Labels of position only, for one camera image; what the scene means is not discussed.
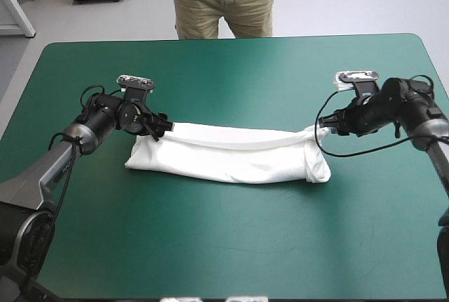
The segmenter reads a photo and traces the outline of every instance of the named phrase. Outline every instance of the gray floor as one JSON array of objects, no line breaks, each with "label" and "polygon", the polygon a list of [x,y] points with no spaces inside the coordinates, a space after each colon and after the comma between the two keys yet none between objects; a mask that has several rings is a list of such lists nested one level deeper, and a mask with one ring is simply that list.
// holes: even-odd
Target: gray floor
[{"label": "gray floor", "polygon": [[[31,40],[0,37],[0,98],[3,96],[0,136],[47,44],[176,39],[172,0],[123,0],[83,5],[68,0],[20,1],[37,35]],[[414,33],[422,38],[449,90],[447,1],[275,0],[274,36]],[[220,37],[232,37],[223,22]]]}]

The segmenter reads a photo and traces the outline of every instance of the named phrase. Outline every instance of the fabric fold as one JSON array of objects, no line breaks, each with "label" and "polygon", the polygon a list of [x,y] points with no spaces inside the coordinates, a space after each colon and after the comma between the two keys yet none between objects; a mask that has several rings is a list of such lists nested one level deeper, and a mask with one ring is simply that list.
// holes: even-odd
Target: fabric fold
[{"label": "fabric fold", "polygon": [[[318,139],[328,133],[318,129]],[[330,178],[313,126],[289,132],[175,123],[159,142],[138,136],[125,166],[228,183]]]}]

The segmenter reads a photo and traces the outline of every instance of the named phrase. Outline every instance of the wire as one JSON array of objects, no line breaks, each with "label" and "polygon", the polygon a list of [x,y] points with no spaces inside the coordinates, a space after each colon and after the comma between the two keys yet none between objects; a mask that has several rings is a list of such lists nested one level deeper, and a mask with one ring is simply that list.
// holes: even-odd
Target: wire
[{"label": "wire", "polygon": [[84,95],[85,95],[89,90],[94,89],[94,88],[101,88],[101,90],[102,90],[101,92],[102,92],[102,93],[105,93],[105,88],[104,88],[104,86],[102,86],[101,84],[92,84],[91,86],[88,86],[86,89],[84,89],[83,93],[81,94],[81,97],[79,98],[79,102],[81,103],[81,106],[82,106],[83,108],[86,107],[86,105],[83,103],[83,97],[84,97]]},{"label": "wire", "polygon": [[[430,83],[430,89],[429,89],[429,90],[431,91],[431,93],[432,93],[432,95],[433,95],[434,83],[433,83],[432,79],[431,79],[430,77],[428,77],[427,75],[416,75],[416,76],[412,77],[411,79],[414,79],[414,78],[416,78],[416,77],[424,77],[424,78],[427,78],[427,79],[431,82],[431,83]],[[314,127],[315,142],[316,142],[316,145],[318,146],[318,148],[319,148],[323,153],[325,153],[326,155],[329,155],[329,156],[332,156],[332,157],[338,157],[338,158],[347,158],[347,157],[355,157],[355,156],[360,156],[360,155],[366,155],[366,154],[368,154],[368,153],[377,152],[377,151],[384,150],[384,149],[387,149],[387,148],[390,148],[390,147],[394,147],[394,146],[400,145],[400,144],[402,144],[402,143],[408,142],[409,140],[413,140],[413,139],[417,139],[417,138],[430,138],[430,139],[431,139],[431,140],[427,143],[426,150],[428,150],[428,149],[429,149],[429,146],[430,146],[433,142],[435,142],[435,141],[442,142],[442,143],[445,143],[445,144],[449,144],[449,137],[447,137],[447,136],[441,136],[441,137],[438,137],[438,136],[434,136],[434,135],[415,135],[415,136],[408,136],[407,138],[398,140],[397,142],[394,142],[394,143],[391,143],[391,144],[387,144],[387,145],[375,147],[375,148],[373,148],[373,149],[364,150],[364,151],[360,151],[360,152],[349,153],[349,154],[345,154],[345,155],[341,155],[341,154],[336,154],[336,153],[333,153],[333,152],[329,152],[329,151],[327,151],[327,150],[324,149],[324,147],[320,144],[320,142],[319,142],[319,140],[318,140],[318,134],[317,134],[317,131],[318,131],[318,120],[319,120],[319,117],[320,117],[321,113],[323,112],[324,108],[325,108],[326,105],[329,103],[330,99],[333,98],[333,97],[334,97],[335,95],[337,95],[337,94],[338,94],[338,91],[332,93],[332,94],[328,97],[328,99],[324,102],[324,104],[323,104],[323,106],[321,107],[321,109],[318,111],[318,114],[316,115],[316,118],[315,118],[315,127]]]},{"label": "wire", "polygon": [[[49,145],[49,149],[51,149],[51,145],[53,144],[53,141],[55,140],[55,138],[57,136],[65,136],[65,138],[67,138],[67,136],[64,133],[56,133],[51,138],[51,143]],[[44,257],[46,255],[45,250],[46,250],[47,245],[50,242],[50,239],[52,237],[52,234],[53,234],[52,231],[53,231],[53,228],[55,227],[56,219],[58,218],[58,215],[59,215],[61,207],[62,207],[62,203],[64,202],[64,198],[67,193],[67,188],[69,187],[70,177],[72,175],[73,166],[74,166],[74,163],[76,160],[76,147],[79,147],[80,151],[81,151],[80,137],[76,137],[76,138],[69,137],[69,138],[71,138],[71,143],[72,143],[72,158],[70,159],[70,162],[69,162],[69,168],[67,170],[64,187],[62,188],[61,197],[59,199],[58,205],[56,206],[55,214],[53,216],[50,227],[48,229],[48,233],[45,236],[45,239],[43,240],[43,243],[42,243],[42,246],[41,246],[41,249],[39,252],[40,254],[36,258],[36,262],[34,263],[34,265],[30,268],[29,272],[27,273],[27,276],[25,277],[25,279],[21,285],[21,288],[20,288],[20,295],[19,295],[19,297],[16,298],[16,301],[18,301],[18,299],[23,295],[23,293],[29,289],[29,285],[32,281],[32,277],[33,277],[33,275],[36,274],[35,268],[38,268],[44,260]]]},{"label": "wire", "polygon": [[114,90],[114,91],[112,91],[112,92],[109,94],[109,96],[112,96],[112,95],[114,95],[115,93],[118,93],[119,91],[121,91],[121,89]]}]

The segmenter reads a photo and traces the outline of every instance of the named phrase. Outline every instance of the tabletop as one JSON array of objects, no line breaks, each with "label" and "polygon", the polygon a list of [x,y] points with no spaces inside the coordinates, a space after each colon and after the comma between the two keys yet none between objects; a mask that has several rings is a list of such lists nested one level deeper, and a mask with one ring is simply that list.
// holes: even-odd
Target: tabletop
[{"label": "tabletop", "polygon": [[[313,124],[342,70],[428,74],[413,34],[120,41],[47,46],[0,140],[0,181],[46,152],[91,84],[120,74],[156,81],[147,104],[174,122],[299,131]],[[323,114],[346,106],[335,96]],[[64,297],[443,298],[436,238],[447,196],[410,143],[326,157],[328,183],[217,183],[125,169],[135,138],[113,132],[74,167],[39,277]],[[333,152],[395,141],[394,127],[329,136]]]}]

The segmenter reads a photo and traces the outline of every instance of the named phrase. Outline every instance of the robotic arm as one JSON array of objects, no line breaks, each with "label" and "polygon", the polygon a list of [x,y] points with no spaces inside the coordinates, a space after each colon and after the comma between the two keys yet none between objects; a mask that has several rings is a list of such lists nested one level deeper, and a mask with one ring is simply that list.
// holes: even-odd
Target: robotic arm
[{"label": "robotic arm", "polygon": [[[395,136],[402,126],[413,145],[425,151],[449,194],[449,121],[434,101],[433,82],[390,78],[379,90],[376,72],[339,72],[336,76],[340,91],[354,89],[356,97],[344,109],[319,118],[320,127],[330,127],[334,133],[358,137],[377,132],[393,123]],[[446,294],[449,297],[449,213],[438,224],[438,254]]]},{"label": "robotic arm", "polygon": [[64,175],[81,155],[90,155],[114,130],[151,135],[158,140],[173,123],[145,105],[156,84],[150,79],[121,75],[123,97],[94,93],[82,113],[58,135],[63,140],[16,178],[0,184],[0,301],[61,301],[34,282],[50,246],[54,222],[62,203],[51,197]]}]

